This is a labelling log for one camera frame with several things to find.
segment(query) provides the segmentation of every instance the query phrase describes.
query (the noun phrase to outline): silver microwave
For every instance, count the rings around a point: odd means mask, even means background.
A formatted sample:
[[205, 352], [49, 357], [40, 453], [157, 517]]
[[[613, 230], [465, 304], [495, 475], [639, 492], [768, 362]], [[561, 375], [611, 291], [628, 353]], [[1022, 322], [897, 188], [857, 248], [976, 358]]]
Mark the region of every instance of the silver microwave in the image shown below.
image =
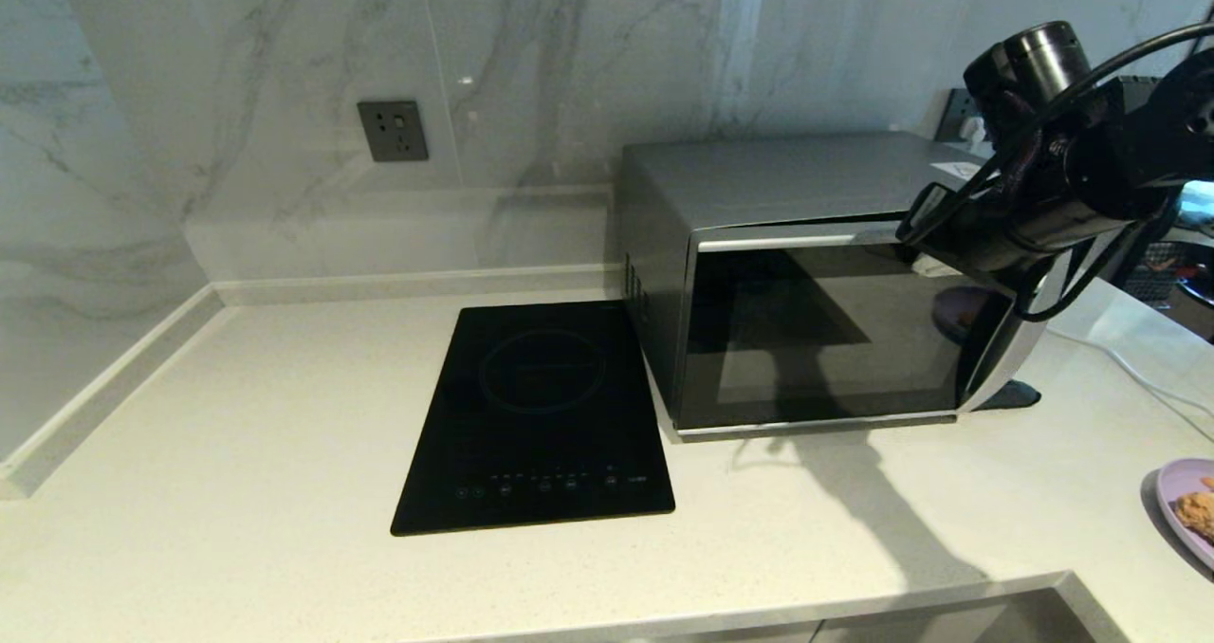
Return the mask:
[[972, 158], [906, 132], [624, 149], [623, 296], [676, 429], [952, 417], [1044, 324], [900, 244]]

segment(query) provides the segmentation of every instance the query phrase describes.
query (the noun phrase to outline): white countertop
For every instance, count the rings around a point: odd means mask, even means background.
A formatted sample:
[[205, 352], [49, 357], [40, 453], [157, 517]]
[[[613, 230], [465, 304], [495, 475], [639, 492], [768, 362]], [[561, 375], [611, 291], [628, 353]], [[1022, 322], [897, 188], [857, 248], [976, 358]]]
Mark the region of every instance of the white countertop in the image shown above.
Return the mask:
[[[1033, 409], [694, 444], [666, 431], [671, 514], [390, 536], [460, 307], [601, 296], [222, 311], [33, 499], [0, 503], [0, 638], [609, 639], [1059, 584], [1097, 633], [1102, 609], [1135, 642], [1208, 638], [1214, 584], [1139, 488], [1214, 445], [1051, 336], [1020, 374], [1044, 393]], [[1214, 402], [1214, 348], [1104, 285], [1055, 324]]]

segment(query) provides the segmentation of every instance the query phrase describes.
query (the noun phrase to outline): marble wall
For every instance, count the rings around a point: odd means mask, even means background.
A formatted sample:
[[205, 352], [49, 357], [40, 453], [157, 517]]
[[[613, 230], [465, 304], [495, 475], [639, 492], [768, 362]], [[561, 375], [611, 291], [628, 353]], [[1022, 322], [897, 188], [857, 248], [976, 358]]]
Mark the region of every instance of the marble wall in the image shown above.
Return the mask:
[[[72, 0], [212, 280], [602, 262], [623, 143], [930, 132], [1020, 28], [1101, 59], [1209, 2]], [[429, 163], [370, 163], [364, 98], [418, 99]]]
[[0, 0], [0, 461], [206, 283], [67, 0]]

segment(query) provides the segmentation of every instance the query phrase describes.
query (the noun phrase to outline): plate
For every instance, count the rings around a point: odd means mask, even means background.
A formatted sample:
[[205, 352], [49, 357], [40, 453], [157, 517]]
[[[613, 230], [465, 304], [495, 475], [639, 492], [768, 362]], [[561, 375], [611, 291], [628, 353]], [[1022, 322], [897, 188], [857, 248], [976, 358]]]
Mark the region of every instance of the plate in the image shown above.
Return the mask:
[[1201, 535], [1185, 529], [1173, 511], [1176, 499], [1184, 496], [1185, 493], [1210, 491], [1206, 484], [1202, 484], [1203, 476], [1214, 476], [1214, 461], [1180, 459], [1168, 462], [1159, 470], [1156, 478], [1155, 496], [1159, 502], [1159, 510], [1163, 511], [1163, 517], [1168, 520], [1168, 527], [1176, 533], [1180, 541], [1198, 561], [1214, 570], [1214, 546], [1210, 546], [1210, 542], [1202, 539]]

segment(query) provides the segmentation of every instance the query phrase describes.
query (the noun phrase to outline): wall outlet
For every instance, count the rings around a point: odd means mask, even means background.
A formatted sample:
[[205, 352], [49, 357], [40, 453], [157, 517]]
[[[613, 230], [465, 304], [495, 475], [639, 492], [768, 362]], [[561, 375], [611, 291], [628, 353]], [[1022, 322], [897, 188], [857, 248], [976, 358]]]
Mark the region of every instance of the wall outlet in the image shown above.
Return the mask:
[[359, 102], [358, 115], [363, 120], [371, 159], [376, 163], [420, 163], [430, 159], [416, 102]]
[[981, 116], [977, 103], [970, 97], [970, 91], [954, 89], [948, 95], [944, 113], [936, 127], [936, 142], [965, 142], [961, 137], [961, 125], [969, 116]]

